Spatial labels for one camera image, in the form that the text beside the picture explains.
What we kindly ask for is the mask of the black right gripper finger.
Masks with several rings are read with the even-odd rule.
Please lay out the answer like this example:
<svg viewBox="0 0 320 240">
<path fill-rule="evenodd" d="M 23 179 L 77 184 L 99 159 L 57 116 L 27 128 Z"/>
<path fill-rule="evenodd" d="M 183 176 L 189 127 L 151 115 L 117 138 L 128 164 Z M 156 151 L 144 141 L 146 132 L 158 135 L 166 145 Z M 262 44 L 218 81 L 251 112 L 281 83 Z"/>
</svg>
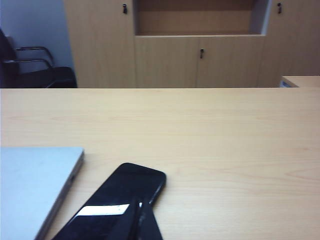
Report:
<svg viewBox="0 0 320 240">
<path fill-rule="evenodd" d="M 135 203 L 133 220 L 130 226 L 129 240 L 162 240 L 152 206 L 148 201 L 138 200 Z"/>
</svg>

